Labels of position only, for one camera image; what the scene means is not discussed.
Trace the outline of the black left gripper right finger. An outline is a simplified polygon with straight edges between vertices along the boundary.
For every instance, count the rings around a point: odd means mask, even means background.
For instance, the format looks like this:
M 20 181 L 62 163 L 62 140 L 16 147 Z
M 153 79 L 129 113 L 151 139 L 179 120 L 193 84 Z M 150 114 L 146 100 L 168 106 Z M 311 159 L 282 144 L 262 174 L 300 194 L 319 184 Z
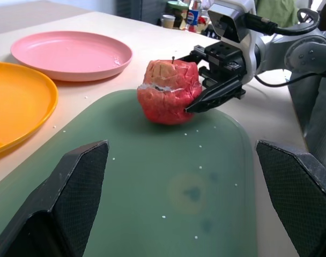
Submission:
M 299 256 L 326 256 L 326 168 L 310 153 L 257 140 L 272 205 Z

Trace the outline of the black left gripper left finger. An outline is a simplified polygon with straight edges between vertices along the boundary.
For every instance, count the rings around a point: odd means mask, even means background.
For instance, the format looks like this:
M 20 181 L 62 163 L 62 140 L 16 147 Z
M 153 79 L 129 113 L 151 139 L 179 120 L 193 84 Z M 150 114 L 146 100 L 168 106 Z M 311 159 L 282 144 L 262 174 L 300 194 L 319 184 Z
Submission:
M 83 256 L 98 212 L 108 141 L 62 156 L 0 235 L 0 256 Z

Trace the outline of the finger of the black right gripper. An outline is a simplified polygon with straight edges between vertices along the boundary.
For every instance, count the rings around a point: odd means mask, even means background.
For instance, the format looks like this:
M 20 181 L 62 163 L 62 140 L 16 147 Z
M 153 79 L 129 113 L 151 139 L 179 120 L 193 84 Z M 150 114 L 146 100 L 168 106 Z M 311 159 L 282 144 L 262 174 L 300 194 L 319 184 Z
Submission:
M 199 64 L 202 60 L 205 60 L 206 55 L 198 51 L 191 51 L 189 55 L 179 58 L 179 61 L 184 61 L 187 63 Z
M 246 91 L 236 75 L 221 81 L 205 78 L 202 82 L 204 90 L 186 108 L 187 113 L 202 113 L 219 107 L 231 99 L 242 99 Z

